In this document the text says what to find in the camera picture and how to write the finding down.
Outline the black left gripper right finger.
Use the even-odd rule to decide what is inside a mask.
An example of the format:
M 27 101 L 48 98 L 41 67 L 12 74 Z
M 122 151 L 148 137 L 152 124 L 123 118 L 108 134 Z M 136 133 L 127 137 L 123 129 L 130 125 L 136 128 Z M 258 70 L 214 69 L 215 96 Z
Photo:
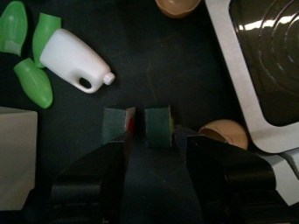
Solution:
M 299 202 L 286 204 L 274 169 L 259 155 L 184 127 L 174 138 L 204 224 L 299 224 Z

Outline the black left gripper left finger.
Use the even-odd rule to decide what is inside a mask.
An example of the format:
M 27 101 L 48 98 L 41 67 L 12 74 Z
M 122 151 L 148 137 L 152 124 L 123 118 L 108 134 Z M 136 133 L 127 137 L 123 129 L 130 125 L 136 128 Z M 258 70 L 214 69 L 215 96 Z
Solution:
M 132 134 L 78 159 L 51 188 L 49 224 L 120 224 Z

